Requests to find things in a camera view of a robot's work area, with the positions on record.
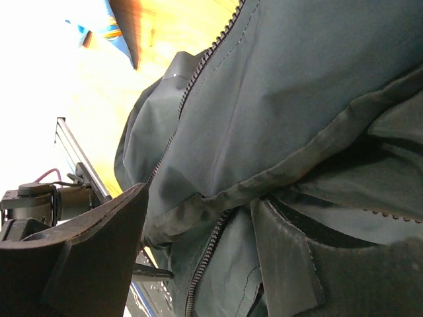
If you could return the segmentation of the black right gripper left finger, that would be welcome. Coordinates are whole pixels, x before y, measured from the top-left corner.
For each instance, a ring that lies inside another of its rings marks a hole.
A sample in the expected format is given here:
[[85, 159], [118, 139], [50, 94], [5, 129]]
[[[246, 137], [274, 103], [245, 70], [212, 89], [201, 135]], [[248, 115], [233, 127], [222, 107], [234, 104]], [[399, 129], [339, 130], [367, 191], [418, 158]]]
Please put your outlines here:
[[148, 201], [132, 188], [22, 241], [1, 243], [2, 316], [122, 316]]

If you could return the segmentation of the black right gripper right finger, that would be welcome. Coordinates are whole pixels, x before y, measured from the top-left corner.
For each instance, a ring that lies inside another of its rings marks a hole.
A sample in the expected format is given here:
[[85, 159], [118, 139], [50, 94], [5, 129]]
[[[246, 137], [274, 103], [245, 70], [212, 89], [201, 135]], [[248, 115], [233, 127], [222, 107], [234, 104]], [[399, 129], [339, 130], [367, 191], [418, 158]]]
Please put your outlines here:
[[421, 316], [422, 238], [375, 244], [275, 197], [251, 205], [270, 316]]

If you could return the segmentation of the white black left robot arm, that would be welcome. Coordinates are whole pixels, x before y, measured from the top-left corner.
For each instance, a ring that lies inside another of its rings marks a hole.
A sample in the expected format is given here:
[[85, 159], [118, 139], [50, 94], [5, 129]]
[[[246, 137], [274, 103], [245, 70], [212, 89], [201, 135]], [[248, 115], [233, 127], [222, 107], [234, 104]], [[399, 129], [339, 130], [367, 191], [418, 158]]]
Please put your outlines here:
[[70, 182], [22, 184], [1, 199], [1, 241], [20, 241], [108, 201], [111, 195], [88, 164], [78, 162]]

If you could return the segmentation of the dark grey zip jacket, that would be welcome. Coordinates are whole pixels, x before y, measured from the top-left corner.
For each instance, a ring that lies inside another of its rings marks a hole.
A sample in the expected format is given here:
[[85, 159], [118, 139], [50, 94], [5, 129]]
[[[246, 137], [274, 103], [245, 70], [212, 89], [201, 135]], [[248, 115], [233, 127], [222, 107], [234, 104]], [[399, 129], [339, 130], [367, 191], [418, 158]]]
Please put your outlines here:
[[251, 205], [422, 238], [422, 2], [241, 1], [130, 112], [114, 162], [176, 316], [270, 316]]

